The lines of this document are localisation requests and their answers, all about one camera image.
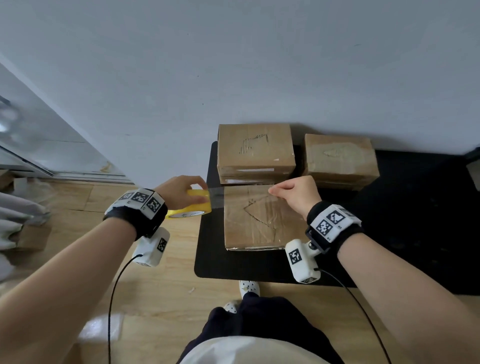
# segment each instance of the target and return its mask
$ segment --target cardboard piece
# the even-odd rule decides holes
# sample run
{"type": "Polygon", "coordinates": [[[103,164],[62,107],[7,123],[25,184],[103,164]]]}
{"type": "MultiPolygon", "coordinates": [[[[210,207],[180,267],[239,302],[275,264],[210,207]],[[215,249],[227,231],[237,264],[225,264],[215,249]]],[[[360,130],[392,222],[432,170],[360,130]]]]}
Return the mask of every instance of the cardboard piece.
{"type": "Polygon", "coordinates": [[[285,200],[268,193],[271,185],[225,187],[227,250],[284,249],[293,239],[308,241],[307,223],[285,200]]]}
{"type": "Polygon", "coordinates": [[[21,250],[44,250],[52,228],[47,225],[23,225],[22,229],[10,236],[16,242],[16,248],[21,250]]]}
{"type": "Polygon", "coordinates": [[[3,190],[5,187],[13,183],[14,178],[12,172],[9,170],[0,170],[0,190],[3,190]]]}
{"type": "Polygon", "coordinates": [[[249,175],[249,176],[219,176],[221,184],[276,184],[289,178],[289,174],[277,176],[249,175]]]}
{"type": "Polygon", "coordinates": [[[360,190],[380,176],[370,139],[306,134],[303,175],[317,186],[360,190]]]}
{"type": "Polygon", "coordinates": [[[290,175],[295,169],[289,124],[218,126],[218,175],[290,175]]]}

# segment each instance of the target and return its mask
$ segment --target white slipper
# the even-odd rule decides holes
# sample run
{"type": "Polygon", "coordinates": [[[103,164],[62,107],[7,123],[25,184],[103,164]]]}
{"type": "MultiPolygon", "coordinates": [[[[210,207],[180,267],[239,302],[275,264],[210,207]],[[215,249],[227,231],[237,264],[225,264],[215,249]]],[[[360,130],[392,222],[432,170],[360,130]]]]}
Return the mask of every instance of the white slipper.
{"type": "Polygon", "coordinates": [[[242,298],[247,292],[253,292],[260,296],[260,286],[253,280],[240,280],[239,286],[242,298]]]}
{"type": "Polygon", "coordinates": [[[227,303],[225,306],[223,306],[223,309],[225,311],[231,312],[233,314],[237,313],[238,306],[240,305],[239,301],[230,301],[227,303]]]}

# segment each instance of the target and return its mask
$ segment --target white shirt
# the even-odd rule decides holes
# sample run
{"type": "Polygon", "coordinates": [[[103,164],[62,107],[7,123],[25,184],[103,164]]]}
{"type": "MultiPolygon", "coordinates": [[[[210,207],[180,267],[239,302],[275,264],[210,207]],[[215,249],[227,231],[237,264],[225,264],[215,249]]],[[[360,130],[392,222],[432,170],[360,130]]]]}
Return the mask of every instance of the white shirt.
{"type": "Polygon", "coordinates": [[[215,338],[195,346],[181,364],[328,364],[297,345],[250,336],[215,338]]]}

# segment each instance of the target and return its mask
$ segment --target forearm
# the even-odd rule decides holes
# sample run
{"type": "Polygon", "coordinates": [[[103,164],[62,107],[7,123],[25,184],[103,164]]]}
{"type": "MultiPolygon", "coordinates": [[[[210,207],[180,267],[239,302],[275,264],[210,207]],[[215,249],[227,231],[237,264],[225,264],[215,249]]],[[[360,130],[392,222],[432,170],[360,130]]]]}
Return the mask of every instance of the forearm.
{"type": "Polygon", "coordinates": [[[437,282],[364,234],[348,238],[338,259],[416,362],[480,362],[478,318],[437,282]]]}
{"type": "Polygon", "coordinates": [[[0,362],[56,363],[74,343],[135,240],[109,218],[0,300],[0,362]]]}

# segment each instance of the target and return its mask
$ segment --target wooden floor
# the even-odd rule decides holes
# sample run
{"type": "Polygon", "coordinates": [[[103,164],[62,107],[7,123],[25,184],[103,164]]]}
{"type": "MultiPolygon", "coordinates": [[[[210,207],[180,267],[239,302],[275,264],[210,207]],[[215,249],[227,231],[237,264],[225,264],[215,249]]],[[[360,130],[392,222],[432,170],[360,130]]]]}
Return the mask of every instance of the wooden floor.
{"type": "MultiPolygon", "coordinates": [[[[52,233],[45,251],[16,258],[25,269],[36,269],[68,244],[102,221],[103,212],[131,186],[50,182],[58,195],[49,222],[52,233]]],[[[155,268],[130,265],[122,275],[115,293],[113,311],[125,314],[120,340],[112,345],[114,364],[175,363],[186,346],[202,330],[208,314],[216,306],[239,299],[237,281],[202,279],[195,276],[193,264],[200,217],[166,220],[170,231],[161,264],[155,268]]],[[[134,246],[125,257],[130,259],[134,246]]],[[[321,329],[346,363],[386,363],[383,352],[363,313],[343,288],[279,283],[260,283],[262,295],[284,296],[291,300],[310,322],[321,329]]],[[[386,331],[355,290],[384,340],[392,362],[410,363],[401,348],[386,331]]],[[[461,299],[480,314],[480,298],[461,299]]],[[[97,314],[106,313],[109,292],[97,314]]],[[[82,363],[107,363],[106,344],[84,344],[82,363]]]]}

